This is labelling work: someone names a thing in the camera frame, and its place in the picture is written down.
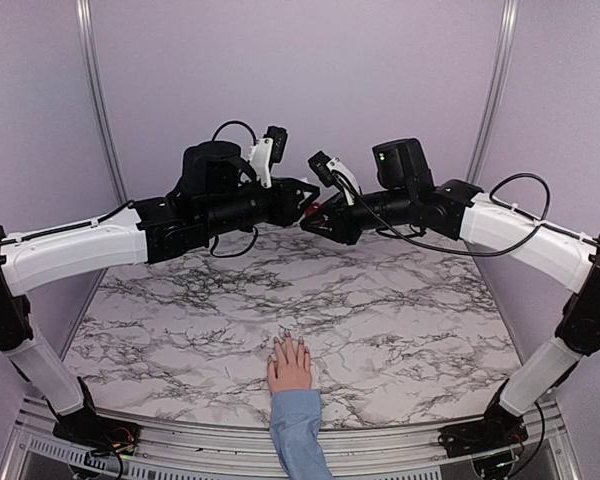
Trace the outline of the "red nail polish bottle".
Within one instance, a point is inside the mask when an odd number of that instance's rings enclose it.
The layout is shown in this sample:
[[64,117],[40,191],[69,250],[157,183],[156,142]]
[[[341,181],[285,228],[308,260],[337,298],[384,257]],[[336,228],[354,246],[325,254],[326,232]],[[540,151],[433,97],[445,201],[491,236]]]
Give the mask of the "red nail polish bottle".
[[306,209],[306,211],[305,211],[305,214],[304,214],[304,216],[305,216],[305,217],[310,217],[310,216],[311,216],[311,215],[313,215],[313,214],[314,214],[316,211],[318,211],[318,210],[319,210],[319,208],[320,208],[320,204],[319,204],[318,202],[313,202],[313,203],[311,203],[311,204],[310,204],[310,205],[307,207],[307,209]]

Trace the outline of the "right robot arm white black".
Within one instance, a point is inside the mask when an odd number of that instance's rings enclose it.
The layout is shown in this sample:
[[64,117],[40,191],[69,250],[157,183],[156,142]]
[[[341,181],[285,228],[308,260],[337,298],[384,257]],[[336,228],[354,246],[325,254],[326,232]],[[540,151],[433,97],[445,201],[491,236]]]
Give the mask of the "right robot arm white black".
[[421,143],[401,139],[372,149],[382,191],[362,194],[337,158],[318,152],[309,165],[331,197],[301,222],[303,230],[354,245],[365,230],[424,248],[432,231],[475,246],[474,258],[510,255],[563,285],[571,296],[554,336],[492,398],[475,430],[486,448],[509,437],[543,394],[579,361],[600,350],[600,234],[591,237],[533,215],[461,180],[435,185]]

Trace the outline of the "blue shirt sleeve forearm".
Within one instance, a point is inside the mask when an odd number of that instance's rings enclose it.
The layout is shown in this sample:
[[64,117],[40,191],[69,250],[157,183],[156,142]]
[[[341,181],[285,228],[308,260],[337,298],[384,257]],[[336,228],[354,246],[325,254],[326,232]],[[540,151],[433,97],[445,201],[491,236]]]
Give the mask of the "blue shirt sleeve forearm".
[[318,441],[322,423],[318,390],[274,394],[270,436],[279,463],[290,479],[333,479]]

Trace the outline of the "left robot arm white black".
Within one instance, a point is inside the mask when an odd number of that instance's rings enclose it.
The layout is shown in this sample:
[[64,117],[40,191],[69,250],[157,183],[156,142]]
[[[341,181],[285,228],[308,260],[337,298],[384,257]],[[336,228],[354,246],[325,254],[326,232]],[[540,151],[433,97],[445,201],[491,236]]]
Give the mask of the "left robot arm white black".
[[118,265],[155,264],[201,247],[216,236],[259,223],[287,227],[320,193],[303,180],[274,178],[281,150],[264,139],[242,158],[238,145],[207,141],[188,148],[182,174],[163,197],[130,201],[114,211],[28,233],[0,226],[0,352],[47,399],[86,445],[105,438],[88,390],[65,367],[32,323],[29,291]]

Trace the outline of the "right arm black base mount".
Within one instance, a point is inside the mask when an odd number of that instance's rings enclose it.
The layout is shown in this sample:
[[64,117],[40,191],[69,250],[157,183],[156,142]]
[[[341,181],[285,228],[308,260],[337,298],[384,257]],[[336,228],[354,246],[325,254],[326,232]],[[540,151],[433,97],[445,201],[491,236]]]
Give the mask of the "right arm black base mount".
[[496,391],[480,420],[456,423],[439,430],[438,443],[449,458],[522,444],[529,438],[523,417],[509,413],[500,405],[506,385],[507,382]]

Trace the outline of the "right aluminium corner post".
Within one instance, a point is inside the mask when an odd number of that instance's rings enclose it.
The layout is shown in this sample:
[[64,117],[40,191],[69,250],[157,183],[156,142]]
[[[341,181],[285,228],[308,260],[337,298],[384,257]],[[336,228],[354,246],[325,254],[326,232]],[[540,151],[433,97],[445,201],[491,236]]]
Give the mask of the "right aluminium corner post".
[[474,142],[472,156],[466,173],[466,181],[469,183],[478,183],[486,163],[493,128],[504,96],[519,9],[519,0],[505,0],[502,3],[491,77],[488,83],[483,113]]

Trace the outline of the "aluminium corner post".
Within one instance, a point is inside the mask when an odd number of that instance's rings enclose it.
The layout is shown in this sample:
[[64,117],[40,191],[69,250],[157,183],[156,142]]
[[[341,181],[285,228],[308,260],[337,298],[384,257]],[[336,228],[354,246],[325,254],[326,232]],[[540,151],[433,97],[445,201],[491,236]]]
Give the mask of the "aluminium corner post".
[[128,201],[129,197],[124,184],[106,108],[93,28],[91,2],[88,0],[77,0],[76,14],[87,85],[94,110],[98,135],[116,201],[122,204]]
[[491,77],[488,83],[483,113],[474,142],[472,156],[466,173],[466,181],[469,183],[478,183],[486,163],[493,128],[504,96],[519,9],[519,0],[505,0],[502,3]]

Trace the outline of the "left aluminium corner post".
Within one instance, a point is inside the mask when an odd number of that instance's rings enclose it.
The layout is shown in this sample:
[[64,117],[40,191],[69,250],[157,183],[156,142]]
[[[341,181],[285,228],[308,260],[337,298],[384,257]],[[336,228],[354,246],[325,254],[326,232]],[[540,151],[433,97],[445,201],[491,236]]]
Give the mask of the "left aluminium corner post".
[[88,0],[77,0],[76,14],[87,85],[94,110],[98,135],[116,201],[122,204],[128,201],[129,197],[124,184],[106,108],[93,28],[91,2]]

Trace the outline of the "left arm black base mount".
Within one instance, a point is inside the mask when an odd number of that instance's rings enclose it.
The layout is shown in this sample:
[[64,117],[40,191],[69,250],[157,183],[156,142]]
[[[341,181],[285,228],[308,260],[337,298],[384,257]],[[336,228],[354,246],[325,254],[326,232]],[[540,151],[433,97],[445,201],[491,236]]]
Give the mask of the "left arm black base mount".
[[102,454],[133,454],[137,446],[139,425],[99,415],[86,383],[80,377],[78,383],[83,394],[83,405],[76,412],[67,415],[58,414],[51,403],[47,402],[56,417],[53,435],[95,448]]

